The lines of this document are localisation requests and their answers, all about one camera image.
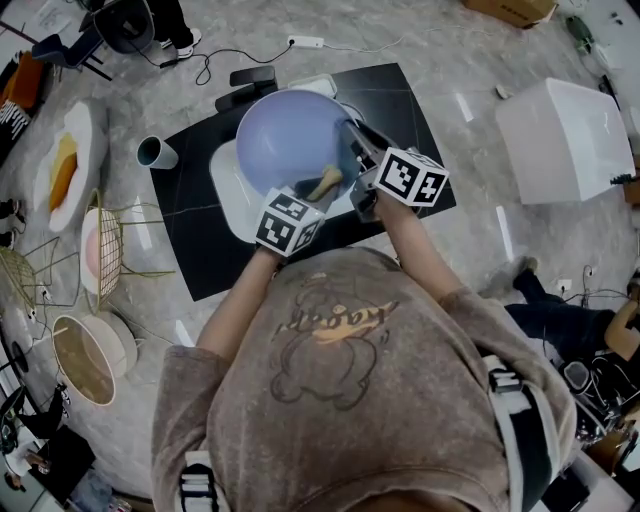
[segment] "person sitting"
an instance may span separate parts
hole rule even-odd
[[[22,207],[21,201],[9,199],[8,201],[0,201],[0,219],[14,215],[20,222],[24,224],[24,217],[20,213]],[[18,230],[13,228],[5,233],[0,233],[0,247],[6,247],[13,250],[18,238]]]
[[[6,410],[4,405],[2,407],[4,411],[2,415],[3,438],[10,437],[11,431],[15,432],[15,428],[18,430],[17,437],[12,443],[13,449],[8,453],[3,452],[7,469],[9,470],[5,473],[4,479],[11,489],[22,492],[25,492],[25,488],[22,485],[22,477],[29,472],[32,466],[37,466],[38,470],[43,474],[49,473],[51,469],[50,462],[33,452],[31,447],[37,439],[50,439],[53,436],[58,429],[62,416],[68,417],[62,405],[63,401],[70,403],[66,386],[63,384],[56,386],[51,405],[46,412],[32,415],[19,413],[18,411],[22,410],[24,398],[24,388],[20,388],[7,399],[8,407],[6,407]],[[7,417],[9,411],[15,413],[15,417],[22,422],[22,425],[13,427],[13,424],[9,423],[11,422]]]
[[[547,293],[536,276],[538,262],[525,260],[513,287],[524,295],[526,304],[510,304],[506,310],[530,338],[549,342],[565,361],[593,358],[611,350],[633,367],[640,367],[640,332],[634,327],[640,287],[631,286],[629,301],[617,312],[592,310],[567,304]]]

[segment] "leg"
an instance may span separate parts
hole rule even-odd
[[[25,416],[19,414],[18,418],[38,439],[50,439],[58,429],[62,418],[62,393],[59,388],[53,393],[53,399],[47,412]]]
[[[193,44],[193,35],[184,22],[179,0],[149,0],[149,8],[153,12],[158,41],[171,39],[178,50]]]
[[[604,333],[614,316],[613,311],[551,302],[511,304],[506,310],[527,336],[549,342],[565,361],[606,349]]]
[[[13,244],[13,233],[11,231],[7,231],[6,233],[0,234],[0,247],[11,248]]]
[[[529,304],[535,302],[564,302],[560,297],[544,291],[538,276],[532,270],[525,269],[513,280],[513,287],[524,295]]]

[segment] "black table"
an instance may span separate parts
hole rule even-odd
[[[333,75],[336,99],[355,107],[366,123],[384,132],[401,148],[418,150],[442,164],[431,130],[400,66],[385,64]],[[209,162],[214,152],[236,137],[251,104],[216,114],[173,135],[167,143],[178,153],[178,168],[151,170],[158,205],[171,245],[194,301],[228,290],[255,247],[238,239],[227,226]],[[421,217],[456,205],[450,183],[433,208]],[[325,222],[312,244],[292,261],[346,247],[384,231],[379,223],[362,224],[351,211]]]

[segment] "black cable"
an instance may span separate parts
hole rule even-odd
[[[175,66],[181,60],[189,60],[191,57],[202,57],[202,58],[204,58],[204,68],[202,69],[202,71],[200,71],[200,73],[198,73],[198,76],[196,77],[196,85],[198,85],[198,86],[207,85],[211,81],[212,75],[211,75],[211,70],[209,69],[209,63],[210,63],[211,57],[213,57],[214,55],[216,55],[218,53],[240,53],[240,54],[244,55],[245,57],[247,57],[248,59],[250,59],[253,62],[255,62],[256,64],[270,64],[271,62],[275,62],[276,60],[278,60],[280,57],[282,57],[285,53],[287,53],[293,47],[293,43],[289,43],[289,46],[287,46],[286,50],[280,52],[278,55],[276,55],[275,57],[273,57],[271,59],[268,59],[268,60],[256,59],[255,57],[252,57],[251,55],[249,55],[244,50],[236,50],[235,48],[220,48],[220,49],[215,50],[215,51],[213,51],[213,52],[211,52],[209,54],[194,53],[194,54],[191,55],[191,57],[189,57],[189,59],[179,59],[179,58],[176,57],[175,59],[168,60],[166,62],[163,62],[162,64],[156,64],[149,57],[147,57],[135,44],[133,44],[133,42],[131,42],[131,41],[128,41],[128,42],[136,50],[136,52],[138,52],[149,64],[151,64],[152,66],[154,66],[156,68],[160,68],[160,69],[164,69],[164,68],[167,68],[169,66]],[[204,75],[205,73],[207,74],[207,78],[203,82],[201,82],[200,81],[200,77],[202,75]]]
[[[251,55],[249,55],[244,50],[236,50],[234,48],[221,48],[219,50],[216,50],[215,52],[211,52],[208,55],[205,55],[204,53],[194,53],[192,55],[192,57],[204,57],[204,69],[202,71],[200,71],[200,73],[198,73],[198,76],[196,77],[196,85],[198,85],[198,86],[207,85],[211,81],[211,70],[209,69],[209,59],[211,59],[211,57],[213,57],[217,53],[223,53],[223,52],[240,53],[240,54],[244,55],[245,57],[247,57],[248,59],[250,59],[253,62],[255,62],[256,64],[270,64],[271,62],[274,62],[277,59],[279,59],[280,57],[282,57],[285,53],[287,53],[289,50],[291,50],[292,47],[293,47],[293,44],[289,43],[289,46],[287,46],[286,50],[280,52],[278,55],[276,55],[275,57],[273,57],[272,59],[269,59],[269,60],[258,60],[256,58],[252,57]],[[207,75],[208,75],[206,80],[204,82],[200,82],[200,77],[202,75],[204,75],[205,73],[207,73]]]

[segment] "shoe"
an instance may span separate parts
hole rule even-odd
[[[13,251],[13,248],[15,247],[17,240],[18,240],[18,230],[16,228],[13,228],[11,230],[11,241],[9,242],[7,249],[9,249],[10,251]]]
[[[178,59],[188,59],[193,55],[193,47],[197,45],[202,39],[202,32],[200,32],[197,28],[191,29],[191,34],[193,35],[193,43],[189,46],[185,46],[184,48],[178,48]]]
[[[64,403],[66,403],[67,405],[71,405],[71,397],[69,396],[69,392],[67,391],[67,386],[65,386],[64,384],[58,384],[56,386],[56,389],[60,390],[60,396],[62,397],[62,400],[64,400]]]
[[[11,202],[13,203],[13,215],[15,216],[15,218],[18,219],[23,224],[26,224],[26,221],[24,220],[24,215],[22,214],[22,206],[23,206],[22,201],[20,200],[14,201],[12,199]]]

